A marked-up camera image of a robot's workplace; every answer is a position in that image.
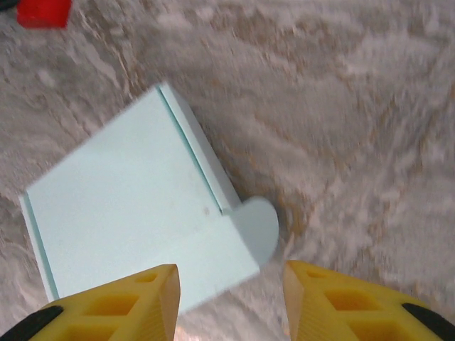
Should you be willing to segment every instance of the yellow plastic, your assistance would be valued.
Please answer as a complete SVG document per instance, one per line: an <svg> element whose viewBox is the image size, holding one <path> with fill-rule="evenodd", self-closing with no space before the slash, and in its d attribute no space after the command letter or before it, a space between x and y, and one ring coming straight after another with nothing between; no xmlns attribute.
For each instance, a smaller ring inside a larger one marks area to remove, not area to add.
<svg viewBox="0 0 455 341"><path fill-rule="evenodd" d="M284 270L292 341L441 341L401 305L423 302L302 261Z"/></svg>
<svg viewBox="0 0 455 341"><path fill-rule="evenodd" d="M157 266L48 304L64 311L31 340L172 341L179 300L177 266Z"/></svg>

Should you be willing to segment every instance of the red block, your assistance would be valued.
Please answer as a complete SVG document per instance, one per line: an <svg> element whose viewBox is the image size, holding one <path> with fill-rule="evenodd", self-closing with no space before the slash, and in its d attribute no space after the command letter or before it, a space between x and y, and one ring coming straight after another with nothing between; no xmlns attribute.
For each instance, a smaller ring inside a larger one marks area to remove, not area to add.
<svg viewBox="0 0 455 341"><path fill-rule="evenodd" d="M65 28L71 0L21 0L17 21L25 28Z"/></svg>

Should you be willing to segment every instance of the rectangular cutout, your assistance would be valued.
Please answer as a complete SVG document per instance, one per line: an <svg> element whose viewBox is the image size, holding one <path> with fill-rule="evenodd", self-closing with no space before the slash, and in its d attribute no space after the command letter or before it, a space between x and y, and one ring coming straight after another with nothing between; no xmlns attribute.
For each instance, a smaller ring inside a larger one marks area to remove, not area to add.
<svg viewBox="0 0 455 341"><path fill-rule="evenodd" d="M128 315L139 299L136 295L105 296L93 302L85 315L91 316L123 316Z"/></svg>
<svg viewBox="0 0 455 341"><path fill-rule="evenodd" d="M336 310L379 310L380 307L366 293L353 289L326 291L327 299Z"/></svg>
<svg viewBox="0 0 455 341"><path fill-rule="evenodd" d="M156 274L143 275L135 280L137 283L151 283L156 279Z"/></svg>
<svg viewBox="0 0 455 341"><path fill-rule="evenodd" d="M307 271L306 274L312 278L326 278L327 277L326 275L320 274L319 272L316 272L316 271Z"/></svg>
<svg viewBox="0 0 455 341"><path fill-rule="evenodd" d="M57 340L58 341L108 341L114 334L114 327L72 325Z"/></svg>
<svg viewBox="0 0 455 341"><path fill-rule="evenodd" d="M359 341L414 341L395 321L353 321L349 327Z"/></svg>

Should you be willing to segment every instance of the marble floor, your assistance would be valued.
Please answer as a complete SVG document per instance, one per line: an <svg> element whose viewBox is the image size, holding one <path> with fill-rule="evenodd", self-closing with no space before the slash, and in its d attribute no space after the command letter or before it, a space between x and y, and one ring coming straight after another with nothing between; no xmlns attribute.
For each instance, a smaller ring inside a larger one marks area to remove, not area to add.
<svg viewBox="0 0 455 341"><path fill-rule="evenodd" d="M288 340L285 259L455 321L455 2L79 0L65 31L0 13L0 334L46 302L18 194L161 80L282 222L271 264L177 340Z"/></svg>

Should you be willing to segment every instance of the floor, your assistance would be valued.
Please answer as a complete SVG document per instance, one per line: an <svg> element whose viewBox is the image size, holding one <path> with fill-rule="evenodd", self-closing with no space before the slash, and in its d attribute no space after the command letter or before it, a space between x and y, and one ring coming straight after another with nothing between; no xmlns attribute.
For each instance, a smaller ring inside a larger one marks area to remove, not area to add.
<svg viewBox="0 0 455 341"><path fill-rule="evenodd" d="M282 220L274 261L177 340L288 340L285 259L455 321L454 65L453 0L79 0L66 31L0 14L0 334L46 302L18 194L164 79Z"/></svg>

